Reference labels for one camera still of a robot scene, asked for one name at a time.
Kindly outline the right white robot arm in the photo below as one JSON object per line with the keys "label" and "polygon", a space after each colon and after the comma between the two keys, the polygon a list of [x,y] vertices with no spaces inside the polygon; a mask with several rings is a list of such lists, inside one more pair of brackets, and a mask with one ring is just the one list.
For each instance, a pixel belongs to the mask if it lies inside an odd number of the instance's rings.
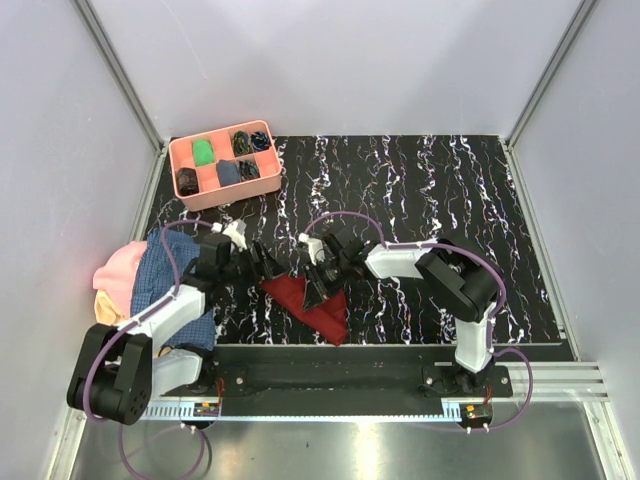
{"label": "right white robot arm", "polygon": [[422,280],[438,306],[455,320],[455,387],[470,397],[488,387],[486,367],[494,353],[489,335],[506,301],[506,286],[499,268],[473,251],[470,243],[455,237],[364,242],[346,229],[321,238],[301,233],[298,241],[309,256],[303,266],[305,310],[327,301],[349,279]]}

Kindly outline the dark red cloth napkin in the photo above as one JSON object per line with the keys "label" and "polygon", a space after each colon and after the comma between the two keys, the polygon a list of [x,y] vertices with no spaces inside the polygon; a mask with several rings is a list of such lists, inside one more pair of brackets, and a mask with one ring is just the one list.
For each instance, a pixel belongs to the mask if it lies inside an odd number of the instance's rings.
{"label": "dark red cloth napkin", "polygon": [[343,290],[309,310],[303,308],[307,292],[303,277],[281,275],[261,283],[261,288],[289,314],[310,327],[330,344],[340,346],[347,337],[347,302]]}

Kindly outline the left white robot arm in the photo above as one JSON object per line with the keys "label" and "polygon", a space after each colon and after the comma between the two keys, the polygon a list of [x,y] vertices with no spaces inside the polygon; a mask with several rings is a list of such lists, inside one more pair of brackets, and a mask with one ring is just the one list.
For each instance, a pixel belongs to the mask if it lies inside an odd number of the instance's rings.
{"label": "left white robot arm", "polygon": [[184,386],[196,396],[215,386],[213,310],[233,283],[278,278],[282,267],[244,221],[206,223],[201,242],[170,222],[147,239],[132,295],[133,314],[95,324],[83,339],[66,392],[67,405],[93,421],[137,422],[149,403]]}

